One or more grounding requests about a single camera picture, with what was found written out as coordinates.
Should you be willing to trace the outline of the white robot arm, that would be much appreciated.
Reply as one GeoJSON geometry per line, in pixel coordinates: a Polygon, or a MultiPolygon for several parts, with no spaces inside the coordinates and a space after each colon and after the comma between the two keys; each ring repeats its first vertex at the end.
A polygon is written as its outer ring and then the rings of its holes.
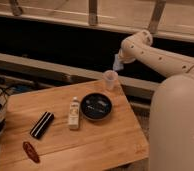
{"type": "Polygon", "coordinates": [[[113,68],[136,60],[165,77],[149,118],[149,171],[194,171],[194,57],[154,48],[140,30],[122,40],[113,68]]]}

